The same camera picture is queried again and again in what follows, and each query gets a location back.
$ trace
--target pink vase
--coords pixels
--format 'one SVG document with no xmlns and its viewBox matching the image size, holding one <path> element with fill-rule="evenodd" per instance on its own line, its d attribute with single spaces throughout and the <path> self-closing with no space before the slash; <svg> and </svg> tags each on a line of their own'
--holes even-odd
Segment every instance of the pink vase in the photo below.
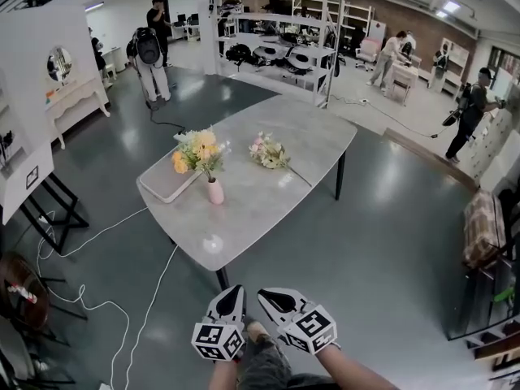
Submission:
<svg viewBox="0 0 520 390">
<path fill-rule="evenodd" d="M 212 204 L 220 205 L 224 202 L 224 191 L 219 180 L 213 179 L 213 182 L 208 182 L 208 193 Z"/>
</svg>

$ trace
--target gray floor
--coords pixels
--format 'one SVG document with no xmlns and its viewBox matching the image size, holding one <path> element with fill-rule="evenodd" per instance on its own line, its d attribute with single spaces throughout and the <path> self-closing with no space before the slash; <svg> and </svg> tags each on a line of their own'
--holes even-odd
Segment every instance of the gray floor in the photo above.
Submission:
<svg viewBox="0 0 520 390">
<path fill-rule="evenodd" d="M 171 68 L 178 88 L 156 120 L 204 128 L 272 95 L 241 82 Z M 56 174 L 81 199 L 91 228 L 70 235 L 72 250 L 144 204 L 136 177 L 173 145 L 174 129 L 149 121 L 137 77 L 119 75 L 109 92 L 112 116 L 97 116 L 55 150 Z M 249 291 L 249 313 L 275 329 L 259 308 L 262 287 L 299 289 L 322 303 L 338 323 L 344 351 L 402 388 L 487 387 L 487 366 L 472 361 L 463 343 L 449 343 L 444 329 L 462 284 L 462 210 L 470 194 L 408 150 L 360 128 L 347 151 L 340 201 L 330 175 L 278 226 L 228 267 L 232 283 Z M 50 209 L 42 192 L 37 196 Z M 16 215 L 5 227 L 12 246 L 27 221 Z M 35 262 L 38 236 L 29 230 L 17 249 Z M 108 231 L 77 254 L 53 256 L 46 275 L 63 273 L 85 301 L 117 301 L 131 317 L 128 341 L 115 363 L 115 390 L 122 390 L 130 348 L 172 251 L 170 241 L 143 212 Z M 215 275 L 182 252 L 173 258 L 141 336 L 130 371 L 130 389 L 205 388 L 212 364 L 190 347 L 193 324 L 217 291 Z M 51 312 L 50 324 L 71 349 L 49 352 L 79 381 L 77 388 L 108 383 L 111 358 L 125 319 L 104 307 L 89 321 Z M 311 356 L 288 349 L 295 372 L 322 373 Z"/>
</svg>

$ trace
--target white cable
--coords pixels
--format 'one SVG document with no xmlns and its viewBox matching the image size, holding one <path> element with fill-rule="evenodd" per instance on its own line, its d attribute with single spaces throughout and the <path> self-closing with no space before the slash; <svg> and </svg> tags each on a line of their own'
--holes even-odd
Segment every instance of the white cable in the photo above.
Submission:
<svg viewBox="0 0 520 390">
<path fill-rule="evenodd" d="M 80 247 L 78 247 L 77 249 L 71 251 L 70 253 L 67 253 L 67 254 L 64 254 L 64 255 L 61 255 L 61 254 L 58 254 L 59 257 L 61 258 L 64 258 L 66 256 L 70 256 L 71 254 L 74 254 L 76 251 L 79 251 L 80 249 L 82 249 L 85 245 L 87 245 L 90 241 L 94 240 L 95 238 L 97 238 L 98 236 L 100 236 L 103 232 L 106 232 L 114 227 L 117 227 L 118 225 L 120 225 L 121 223 L 124 223 L 126 220 L 130 219 L 131 217 L 133 217 L 134 215 L 137 215 L 139 213 L 141 213 L 142 211 L 144 210 L 147 210 L 148 208 L 143 208 L 142 210 L 139 210 L 137 212 L 134 212 L 133 214 L 129 215 L 127 218 L 125 219 L 122 219 L 121 221 L 119 221 L 117 224 L 114 224 L 108 228 L 105 228 L 104 230 L 100 231 L 98 234 L 96 234 L 94 237 L 90 238 L 89 240 L 87 240 L 85 243 L 83 243 Z M 54 220 L 54 216 L 55 216 L 55 211 L 51 211 L 51 212 L 48 212 L 47 215 L 49 214 L 52 214 L 51 216 L 51 219 Z M 54 234 L 54 229 L 52 228 L 52 226 L 50 225 L 46 230 L 45 230 L 45 233 L 47 233 L 50 237 L 52 237 L 52 239 L 54 241 L 56 241 L 56 237 L 55 237 L 55 234 Z M 40 268 L 40 260 L 46 260 L 48 259 L 54 252 L 54 249 L 51 249 L 50 253 L 46 256 L 46 257 L 42 257 L 41 256 L 41 247 L 43 246 L 43 244 L 45 243 L 45 239 L 42 237 L 38 243 L 38 255 L 37 255 L 37 269 L 38 269 L 38 275 L 41 277 L 41 268 Z M 125 384 L 124 386 L 124 390 L 127 390 L 128 389 L 128 385 L 130 384 L 130 378 L 129 378 L 129 372 L 130 372 L 130 369 L 132 368 L 132 364 L 133 364 L 133 353 L 135 351 L 135 349 L 137 348 L 137 346 L 139 345 L 139 339 L 141 338 L 141 333 L 142 331 L 145 329 L 145 326 L 146 326 L 146 323 L 148 322 L 148 315 L 152 309 L 152 306 L 154 305 L 155 303 L 155 299 L 157 297 L 157 294 L 158 294 L 158 290 L 161 286 L 161 282 L 163 281 L 163 277 L 164 275 L 166 274 L 166 271 L 168 269 L 168 267 L 170 266 L 170 262 L 171 260 L 173 259 L 173 256 L 174 254 L 176 253 L 176 250 L 179 246 L 176 245 L 175 248 L 173 249 L 173 251 L 171 252 L 171 255 L 170 257 L 168 258 L 168 261 L 166 263 L 166 266 L 164 267 L 164 270 L 162 271 L 160 277 L 159 277 L 159 280 L 157 282 L 157 286 L 155 288 L 155 292 L 154 292 L 154 297 L 152 298 L 152 301 L 150 302 L 149 306 L 148 306 L 148 310 L 146 311 L 146 315 L 145 315 L 145 321 L 143 322 L 139 332 L 137 333 L 137 339 L 136 339 L 136 343 L 134 344 L 133 348 L 132 348 L 132 351 L 130 352 L 130 363 L 128 364 L 128 368 L 126 370 L 126 377 L 127 377 L 127 383 Z M 124 316 L 126 317 L 127 319 L 127 326 L 124 330 L 124 334 L 123 334 L 123 339 L 121 341 L 121 345 L 119 347 L 119 349 L 117 350 L 117 352 L 114 354 L 114 357 L 112 357 L 112 361 L 110 363 L 110 388 L 112 390 L 115 390 L 115 387 L 114 387 L 114 363 L 115 363 L 115 359 L 117 358 L 117 356 L 119 355 L 119 353 L 123 350 L 123 347 L 124 347 L 124 343 L 126 341 L 126 338 L 127 338 L 127 334 L 128 334 L 128 329 L 130 328 L 130 317 L 128 316 L 128 313 L 126 312 L 126 310 L 124 310 L 121 306 L 119 306 L 117 303 L 113 302 L 113 301 L 106 301 L 106 302 L 103 302 L 102 304 L 100 305 L 96 305 L 96 306 L 93 306 L 93 307 L 88 307 L 85 302 L 83 301 L 83 294 L 85 293 L 85 289 L 86 289 L 86 286 L 84 284 L 82 284 L 80 286 L 80 290 L 79 290 L 79 296 L 74 299 L 74 300 L 70 300 L 70 299 L 67 299 L 65 297 L 61 297 L 59 296 L 54 290 L 52 290 L 51 288 L 48 288 L 49 289 L 49 292 L 51 292 L 53 295 L 55 295 L 58 299 L 62 300 L 62 301 L 65 301 L 65 302 L 68 302 L 68 303 L 77 303 L 78 301 L 81 302 L 81 305 L 86 309 L 86 310 L 96 310 L 98 308 L 101 308 L 102 306 L 104 305 L 108 305 L 108 304 L 111 304 L 113 306 L 115 306 L 117 309 L 119 309 L 121 312 L 123 312 Z"/>
</svg>

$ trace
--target window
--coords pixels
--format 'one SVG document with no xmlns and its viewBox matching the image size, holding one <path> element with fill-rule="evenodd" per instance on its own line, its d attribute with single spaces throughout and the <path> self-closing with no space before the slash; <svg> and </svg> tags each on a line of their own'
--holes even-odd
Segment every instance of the window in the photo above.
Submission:
<svg viewBox="0 0 520 390">
<path fill-rule="evenodd" d="M 513 76 L 513 82 L 520 85 L 520 56 L 511 54 L 506 50 L 493 46 L 487 67 L 494 72 L 491 83 L 491 89 L 495 85 L 496 74 L 499 68 L 506 70 Z"/>
</svg>

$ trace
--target round mirror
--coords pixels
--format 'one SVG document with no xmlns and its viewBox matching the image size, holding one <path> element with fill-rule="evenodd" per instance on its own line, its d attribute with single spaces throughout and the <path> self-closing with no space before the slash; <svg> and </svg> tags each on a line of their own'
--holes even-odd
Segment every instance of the round mirror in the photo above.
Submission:
<svg viewBox="0 0 520 390">
<path fill-rule="evenodd" d="M 72 69 L 72 57 L 61 46 L 52 49 L 47 57 L 47 72 L 50 78 L 63 82 L 67 79 Z"/>
</svg>

